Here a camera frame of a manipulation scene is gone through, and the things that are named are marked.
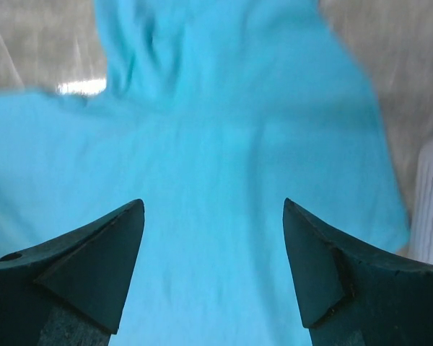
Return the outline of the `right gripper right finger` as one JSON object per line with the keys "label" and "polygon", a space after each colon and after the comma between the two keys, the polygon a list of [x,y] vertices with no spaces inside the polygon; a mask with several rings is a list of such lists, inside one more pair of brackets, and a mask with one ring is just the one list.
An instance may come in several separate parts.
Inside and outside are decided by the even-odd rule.
{"label": "right gripper right finger", "polygon": [[363,242],[291,200],[283,230],[314,345],[433,345],[433,265]]}

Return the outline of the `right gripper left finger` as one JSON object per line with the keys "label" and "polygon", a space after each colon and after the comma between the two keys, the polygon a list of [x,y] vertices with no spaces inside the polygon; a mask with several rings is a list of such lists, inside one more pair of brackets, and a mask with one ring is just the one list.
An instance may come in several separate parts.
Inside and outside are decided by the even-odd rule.
{"label": "right gripper left finger", "polygon": [[118,332],[144,230],[133,200],[0,258],[0,345],[107,345]]}

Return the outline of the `turquoise t-shirt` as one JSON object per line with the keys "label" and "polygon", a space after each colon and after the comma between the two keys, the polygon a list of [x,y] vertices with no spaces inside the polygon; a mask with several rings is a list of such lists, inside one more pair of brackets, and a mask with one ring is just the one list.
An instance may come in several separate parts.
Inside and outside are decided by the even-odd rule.
{"label": "turquoise t-shirt", "polygon": [[0,256],[134,199],[144,236],[113,345],[309,345],[291,199],[408,240],[368,78],[313,1],[96,1],[94,97],[0,94]]}

